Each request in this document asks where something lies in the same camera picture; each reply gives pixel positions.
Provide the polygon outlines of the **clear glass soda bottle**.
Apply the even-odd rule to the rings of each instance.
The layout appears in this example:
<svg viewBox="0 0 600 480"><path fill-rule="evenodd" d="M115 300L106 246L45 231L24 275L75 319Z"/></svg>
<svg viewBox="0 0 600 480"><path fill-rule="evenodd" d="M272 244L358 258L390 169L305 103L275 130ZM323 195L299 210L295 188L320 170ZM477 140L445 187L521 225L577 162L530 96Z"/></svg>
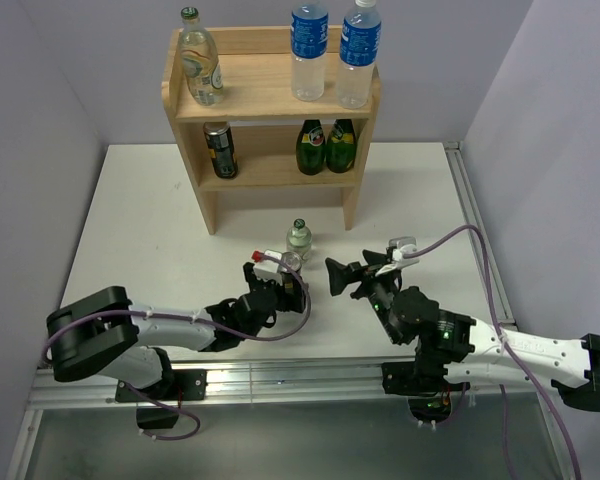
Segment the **clear glass soda bottle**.
<svg viewBox="0 0 600 480"><path fill-rule="evenodd" d="M286 234L286 248L296 253L306 263L311 254L313 235L306 222L302 218L293 221L292 226Z"/></svg>
<svg viewBox="0 0 600 480"><path fill-rule="evenodd" d="M200 24L195 7L180 12L183 29L178 40L187 87L202 106L213 106L223 99L223 80L218 50L211 34Z"/></svg>

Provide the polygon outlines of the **aluminium front rail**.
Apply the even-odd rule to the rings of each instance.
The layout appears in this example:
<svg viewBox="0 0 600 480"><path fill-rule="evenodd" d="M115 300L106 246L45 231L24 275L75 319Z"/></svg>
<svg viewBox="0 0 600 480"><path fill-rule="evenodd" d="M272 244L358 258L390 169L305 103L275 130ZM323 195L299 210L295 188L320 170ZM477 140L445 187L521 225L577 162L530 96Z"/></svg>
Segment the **aluminium front rail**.
<svg viewBox="0 0 600 480"><path fill-rule="evenodd" d="M285 361L177 362L176 370L207 372L202 406L376 400L385 397L381 365L401 357L333 358ZM39 370L26 411L123 408L115 401L117 382L93 376L72 383Z"/></svg>

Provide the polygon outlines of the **blue label water bottle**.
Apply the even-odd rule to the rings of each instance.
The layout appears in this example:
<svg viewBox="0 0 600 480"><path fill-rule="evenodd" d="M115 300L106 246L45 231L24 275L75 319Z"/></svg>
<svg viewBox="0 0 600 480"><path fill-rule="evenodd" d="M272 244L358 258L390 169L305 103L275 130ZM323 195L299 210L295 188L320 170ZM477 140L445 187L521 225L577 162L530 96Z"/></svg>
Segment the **blue label water bottle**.
<svg viewBox="0 0 600 480"><path fill-rule="evenodd" d="M381 25L376 0L356 0L344 16L336 75L336 96L343 108L359 109L368 101Z"/></svg>
<svg viewBox="0 0 600 480"><path fill-rule="evenodd" d="M291 12L291 91L301 101L324 93L328 11L320 1L301 1Z"/></svg>

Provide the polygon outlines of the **black soda can front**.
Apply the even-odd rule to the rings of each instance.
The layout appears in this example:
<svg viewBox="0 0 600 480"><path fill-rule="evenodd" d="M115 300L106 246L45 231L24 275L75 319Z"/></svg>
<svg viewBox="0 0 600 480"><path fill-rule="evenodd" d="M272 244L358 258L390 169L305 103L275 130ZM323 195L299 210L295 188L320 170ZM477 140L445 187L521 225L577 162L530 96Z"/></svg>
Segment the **black soda can front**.
<svg viewBox="0 0 600 480"><path fill-rule="evenodd" d="M233 179L238 175L234 142L230 125L226 122L203 124L207 148L217 177Z"/></svg>

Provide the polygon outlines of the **wooden two-tier shelf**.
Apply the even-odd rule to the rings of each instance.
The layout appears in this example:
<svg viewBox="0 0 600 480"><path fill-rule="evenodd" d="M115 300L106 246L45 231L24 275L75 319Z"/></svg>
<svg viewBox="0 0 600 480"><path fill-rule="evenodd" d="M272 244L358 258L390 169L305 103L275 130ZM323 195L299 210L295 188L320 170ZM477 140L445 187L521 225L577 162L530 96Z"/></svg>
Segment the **wooden two-tier shelf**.
<svg viewBox="0 0 600 480"><path fill-rule="evenodd" d="M212 29L211 34L219 51L224 100L205 107L193 99L178 53L178 30L171 34L161 85L165 114L208 233L217 230L219 192L267 187L337 188L341 192L344 227L352 229L381 100L379 74L372 74L370 97L362 108L348 110L338 104L335 77L341 29L332 26L324 93L316 101L303 102L291 93L289 28L220 27ZM298 125L307 119L352 120L358 146L350 171L323 171L313 176L299 172L295 144ZM233 180L222 180L213 171L203 134L206 122L227 122L231 126L239 164L238 176Z"/></svg>

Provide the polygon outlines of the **aluminium rail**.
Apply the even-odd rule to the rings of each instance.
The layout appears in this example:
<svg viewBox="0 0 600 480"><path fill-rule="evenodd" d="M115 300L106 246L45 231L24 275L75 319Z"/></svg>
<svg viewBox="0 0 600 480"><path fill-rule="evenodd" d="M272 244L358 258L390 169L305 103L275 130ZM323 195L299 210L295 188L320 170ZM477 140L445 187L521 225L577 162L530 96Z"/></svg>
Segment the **aluminium rail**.
<svg viewBox="0 0 600 480"><path fill-rule="evenodd" d="M443 143L443 149L457 190L465 222L478 227L481 230L482 238L484 239L485 248L482 248L479 239L475 236L470 237L476 264L478 265L481 280L485 289L492 292L494 309L499 323L503 328L516 330L518 325L514 319L508 297L505 293L504 285L495 258L493 257L493 250L491 249L484 222L477 205L477 200L464 165L461 151L462 146L463 144L461 141ZM558 410L555 403L559 398L554 397L552 406L550 406L546 402L549 393L542 394L536 389L534 389L534 392L538 396L542 418L547 426L563 479L581 479L582 474L577 455L575 454L575 447L573 446L571 437L566 429L564 420L560 414L556 415Z"/></svg>
<svg viewBox="0 0 600 480"><path fill-rule="evenodd" d="M177 362L176 370L207 372L202 406L376 400L385 397L381 365L401 357L333 358L285 361ZM72 383L39 370L26 411L123 408L115 401L117 382L93 376Z"/></svg>

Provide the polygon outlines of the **black soda can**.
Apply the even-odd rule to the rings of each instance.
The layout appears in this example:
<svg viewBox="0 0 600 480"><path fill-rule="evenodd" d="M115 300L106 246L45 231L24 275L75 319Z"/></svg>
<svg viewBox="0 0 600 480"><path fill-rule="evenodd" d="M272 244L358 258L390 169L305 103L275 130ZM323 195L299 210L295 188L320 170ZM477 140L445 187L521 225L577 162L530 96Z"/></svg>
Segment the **black soda can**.
<svg viewBox="0 0 600 480"><path fill-rule="evenodd" d="M303 260L295 252L284 252L281 255L279 273L283 283L295 281L297 276L301 277Z"/></svg>
<svg viewBox="0 0 600 480"><path fill-rule="evenodd" d="M230 125L226 122L203 124L207 148L217 177L233 179L238 175L234 142Z"/></svg>

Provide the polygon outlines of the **blue label water bottle front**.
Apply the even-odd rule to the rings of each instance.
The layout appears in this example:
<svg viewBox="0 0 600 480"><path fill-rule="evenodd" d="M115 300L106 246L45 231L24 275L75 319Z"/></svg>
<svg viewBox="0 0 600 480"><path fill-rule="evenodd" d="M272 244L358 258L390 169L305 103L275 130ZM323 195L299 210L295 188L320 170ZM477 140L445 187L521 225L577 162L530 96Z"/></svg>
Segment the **blue label water bottle front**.
<svg viewBox="0 0 600 480"><path fill-rule="evenodd" d="M291 91L301 101L324 93L328 11L320 1L301 1L291 12Z"/></svg>

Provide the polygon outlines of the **green glass bottle left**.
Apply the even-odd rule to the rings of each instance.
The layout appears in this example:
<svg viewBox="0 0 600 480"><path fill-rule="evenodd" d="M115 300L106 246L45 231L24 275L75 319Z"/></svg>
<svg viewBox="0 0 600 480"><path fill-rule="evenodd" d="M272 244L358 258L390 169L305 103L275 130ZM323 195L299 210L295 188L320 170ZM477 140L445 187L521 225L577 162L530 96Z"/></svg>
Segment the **green glass bottle left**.
<svg viewBox="0 0 600 480"><path fill-rule="evenodd" d="M296 141L296 163L305 175L320 173L325 162L325 135L319 120L305 120Z"/></svg>

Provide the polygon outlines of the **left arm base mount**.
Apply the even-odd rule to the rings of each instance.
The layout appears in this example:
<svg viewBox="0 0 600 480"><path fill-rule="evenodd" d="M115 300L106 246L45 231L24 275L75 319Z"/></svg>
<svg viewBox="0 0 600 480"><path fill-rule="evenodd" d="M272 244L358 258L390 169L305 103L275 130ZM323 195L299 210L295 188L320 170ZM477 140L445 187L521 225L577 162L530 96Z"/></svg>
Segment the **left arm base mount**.
<svg viewBox="0 0 600 480"><path fill-rule="evenodd" d="M203 400L206 386L206 370L177 369L171 371L166 380L144 389L119 381L114 401L117 404L136 405L135 419L141 435L152 441L180 441L195 436L201 429L199 417L185 410L183 404ZM176 426L181 417L192 420L193 429L188 433L165 434L165 431Z"/></svg>

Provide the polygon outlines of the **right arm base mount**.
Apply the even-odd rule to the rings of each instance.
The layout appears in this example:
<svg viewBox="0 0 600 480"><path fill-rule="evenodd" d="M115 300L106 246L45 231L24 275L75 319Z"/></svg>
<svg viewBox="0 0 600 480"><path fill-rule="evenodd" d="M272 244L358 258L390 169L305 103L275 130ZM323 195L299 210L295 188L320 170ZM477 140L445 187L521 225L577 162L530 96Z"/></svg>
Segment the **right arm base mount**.
<svg viewBox="0 0 600 480"><path fill-rule="evenodd" d="M419 428L432 431L449 424L471 388L469 382L449 381L442 373L422 373L415 361L381 364L382 388L386 395L405 397Z"/></svg>

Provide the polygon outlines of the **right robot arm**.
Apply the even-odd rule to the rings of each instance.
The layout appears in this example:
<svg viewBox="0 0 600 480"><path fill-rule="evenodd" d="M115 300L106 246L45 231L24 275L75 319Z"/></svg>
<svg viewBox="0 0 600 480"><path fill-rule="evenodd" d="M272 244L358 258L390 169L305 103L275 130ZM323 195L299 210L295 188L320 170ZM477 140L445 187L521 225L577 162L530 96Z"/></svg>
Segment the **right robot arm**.
<svg viewBox="0 0 600 480"><path fill-rule="evenodd" d="M325 261L330 293L353 285L394 345L415 346L411 361L382 365L390 395L428 396L465 386L539 385L573 409L600 412L600 335L559 340L496 328L469 315L444 310L418 287L404 288L399 269L364 251L364 264Z"/></svg>

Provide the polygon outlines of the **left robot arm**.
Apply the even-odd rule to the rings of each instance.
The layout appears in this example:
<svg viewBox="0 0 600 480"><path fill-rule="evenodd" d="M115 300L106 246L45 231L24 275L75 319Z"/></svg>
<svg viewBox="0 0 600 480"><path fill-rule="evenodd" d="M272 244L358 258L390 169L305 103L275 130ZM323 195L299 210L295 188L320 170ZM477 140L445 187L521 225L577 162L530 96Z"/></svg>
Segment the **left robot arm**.
<svg viewBox="0 0 600 480"><path fill-rule="evenodd" d="M299 271L271 255L243 266L247 293L191 312L135 304L111 286L51 313L43 356L56 381L102 375L131 384L152 399L175 386L169 347L219 353L244 340L262 341L280 312L310 314L308 286Z"/></svg>

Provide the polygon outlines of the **green glass bottle right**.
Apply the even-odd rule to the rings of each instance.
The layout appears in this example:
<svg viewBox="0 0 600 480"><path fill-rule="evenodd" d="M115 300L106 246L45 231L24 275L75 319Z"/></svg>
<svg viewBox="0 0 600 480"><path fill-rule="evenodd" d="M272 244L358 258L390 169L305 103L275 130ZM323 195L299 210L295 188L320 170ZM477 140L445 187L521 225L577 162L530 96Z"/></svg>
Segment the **green glass bottle right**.
<svg viewBox="0 0 600 480"><path fill-rule="evenodd" d="M337 119L326 145L326 165L334 173L349 171L356 158L356 134L351 119Z"/></svg>

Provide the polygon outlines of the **aluminium right rail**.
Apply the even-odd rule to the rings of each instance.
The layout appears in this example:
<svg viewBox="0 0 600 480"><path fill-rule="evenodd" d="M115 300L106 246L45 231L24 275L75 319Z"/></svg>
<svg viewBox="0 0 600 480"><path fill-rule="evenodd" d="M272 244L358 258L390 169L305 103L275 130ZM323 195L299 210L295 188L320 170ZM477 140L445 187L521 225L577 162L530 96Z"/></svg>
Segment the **aluminium right rail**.
<svg viewBox="0 0 600 480"><path fill-rule="evenodd" d="M479 239L475 236L470 237L476 264L478 265L481 280L485 289L492 292L494 309L499 323L503 328L516 330L518 325L514 319L508 297L505 293L504 285L495 258L493 257L493 250L491 249L484 222L477 205L477 200L464 165L461 151L462 146L463 144L461 141L443 143L443 149L457 190L465 222L478 227L481 230L482 238L484 239L485 248L482 248ZM536 389L534 389L534 392L538 396L542 418L547 426L563 479L581 479L582 474L577 455L575 454L575 447L573 446L571 437L566 429L564 420L560 414L556 415L558 410L555 403L559 398L554 397L552 406L550 406L546 402L549 393L542 394Z"/></svg>

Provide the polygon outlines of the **green glass bottle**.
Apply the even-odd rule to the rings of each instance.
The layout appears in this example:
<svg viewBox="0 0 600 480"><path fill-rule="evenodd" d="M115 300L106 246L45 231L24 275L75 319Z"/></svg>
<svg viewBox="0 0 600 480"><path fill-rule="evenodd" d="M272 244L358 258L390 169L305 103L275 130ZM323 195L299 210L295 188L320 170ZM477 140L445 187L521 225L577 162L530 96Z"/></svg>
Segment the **green glass bottle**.
<svg viewBox="0 0 600 480"><path fill-rule="evenodd" d="M305 175L320 173L325 162L325 135L319 120L305 120L296 141L296 163Z"/></svg>
<svg viewBox="0 0 600 480"><path fill-rule="evenodd" d="M356 134L351 119L337 119L326 145L326 165L334 173L349 171L356 158Z"/></svg>

